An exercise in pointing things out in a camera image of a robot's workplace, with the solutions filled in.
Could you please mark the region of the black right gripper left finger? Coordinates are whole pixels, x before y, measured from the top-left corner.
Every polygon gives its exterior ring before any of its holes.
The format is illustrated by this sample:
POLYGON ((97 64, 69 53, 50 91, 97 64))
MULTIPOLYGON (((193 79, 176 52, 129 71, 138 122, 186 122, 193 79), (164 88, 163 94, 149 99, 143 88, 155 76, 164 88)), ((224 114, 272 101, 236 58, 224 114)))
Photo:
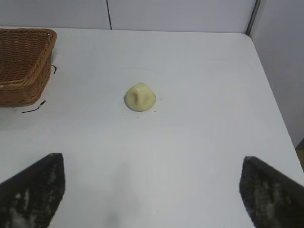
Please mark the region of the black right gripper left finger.
POLYGON ((49 227, 65 189, 63 155, 51 153, 0 184, 0 226, 49 227))

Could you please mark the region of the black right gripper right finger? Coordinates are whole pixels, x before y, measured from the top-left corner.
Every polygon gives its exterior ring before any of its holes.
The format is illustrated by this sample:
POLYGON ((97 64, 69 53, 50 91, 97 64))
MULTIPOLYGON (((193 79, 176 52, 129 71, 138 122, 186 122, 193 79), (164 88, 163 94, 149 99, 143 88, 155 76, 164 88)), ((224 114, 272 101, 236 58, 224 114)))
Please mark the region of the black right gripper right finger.
POLYGON ((254 227, 304 226, 304 187, 259 158, 244 158, 239 192, 254 227))

